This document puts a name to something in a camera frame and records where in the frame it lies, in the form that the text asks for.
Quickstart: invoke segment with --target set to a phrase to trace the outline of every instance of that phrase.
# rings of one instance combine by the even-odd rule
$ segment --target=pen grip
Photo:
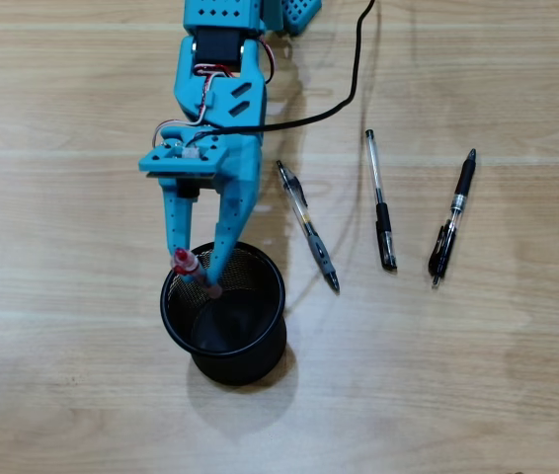
[[[389,209],[387,204],[380,202],[376,205],[376,232],[391,232],[391,222],[389,221]]]
[[[323,245],[321,238],[316,233],[308,236],[308,245],[321,273],[327,275],[334,272],[335,268],[330,260],[330,255],[328,255],[328,250],[326,250],[326,246]]]

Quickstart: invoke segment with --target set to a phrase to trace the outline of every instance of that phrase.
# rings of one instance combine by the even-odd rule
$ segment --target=black cable
[[[288,128],[297,128],[299,126],[309,125],[311,123],[315,123],[317,121],[325,120],[337,112],[339,112],[342,108],[349,105],[355,97],[357,93],[357,83],[359,81],[359,65],[360,65],[360,46],[362,41],[362,22],[365,17],[371,11],[371,8],[374,6],[375,0],[369,0],[369,4],[367,8],[360,14],[359,19],[357,20],[357,39],[355,44],[355,62],[352,68],[352,86],[350,87],[350,94],[346,99],[341,101],[335,107],[326,111],[324,113],[318,114],[316,116],[307,117],[307,118],[300,118],[298,120],[291,120],[291,121],[283,121],[281,123],[271,123],[269,125],[260,125],[260,126],[226,126],[218,130],[208,130],[208,131],[201,131],[196,134],[194,138],[190,141],[191,144],[195,141],[200,140],[206,136],[210,135],[232,135],[236,133],[245,134],[245,133],[264,133],[266,131],[278,131],[278,130],[286,130]]]

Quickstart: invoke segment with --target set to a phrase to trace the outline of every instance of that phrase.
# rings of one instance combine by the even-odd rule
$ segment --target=black mesh pen holder
[[[193,250],[207,267],[213,243]],[[210,299],[195,283],[170,272],[161,291],[161,316],[174,341],[207,377],[246,385],[264,377],[286,347],[281,274],[261,250],[238,242]]]

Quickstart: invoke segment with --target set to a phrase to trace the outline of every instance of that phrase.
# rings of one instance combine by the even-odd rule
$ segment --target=wooden table
[[[326,1],[303,36],[271,39],[269,121],[346,96],[365,4]],[[352,105],[267,135],[243,240],[283,273],[289,347],[238,389],[163,329],[162,201],[136,169],[154,126],[180,116],[182,14],[172,0],[0,0],[0,474],[559,473],[559,0],[380,1]],[[377,259],[368,127],[397,276]],[[468,212],[433,291],[428,256],[472,147]],[[216,215],[203,193],[195,244]]]

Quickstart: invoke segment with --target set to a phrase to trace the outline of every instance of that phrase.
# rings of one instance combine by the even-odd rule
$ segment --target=ballpoint pen
[[[380,263],[382,267],[394,272],[396,267],[396,254],[394,253],[394,242],[391,236],[391,222],[389,221],[389,209],[385,203],[385,195],[380,183],[380,166],[378,164],[378,149],[374,141],[373,130],[365,132],[367,137],[367,152],[369,164],[371,165],[371,176],[373,177],[374,194],[376,197],[376,238],[378,239],[378,250],[380,251]]]
[[[339,280],[337,279],[337,272],[332,265],[326,246],[323,245],[323,241],[317,234],[315,226],[312,224],[310,215],[308,214],[308,203],[306,202],[306,197],[301,188],[301,184],[295,175],[286,168],[281,161],[278,161],[279,174],[281,175],[281,182],[283,188],[286,191],[288,198],[290,199],[290,204],[292,205],[292,210],[294,211],[299,223],[301,224],[301,229],[303,230],[306,239],[308,239],[308,245],[310,246],[310,252],[314,257],[319,270],[323,274],[326,281],[332,289],[339,292]]]
[[[450,205],[450,219],[447,220],[446,224],[439,230],[436,247],[429,259],[429,273],[434,278],[434,287],[439,285],[439,281],[444,278],[444,274],[446,273],[448,259],[450,259],[450,253],[457,235],[457,227],[459,227],[461,216],[464,213],[468,191],[473,181],[476,158],[477,151],[473,148],[461,167],[461,175],[459,175],[459,181],[455,188],[455,196]]]

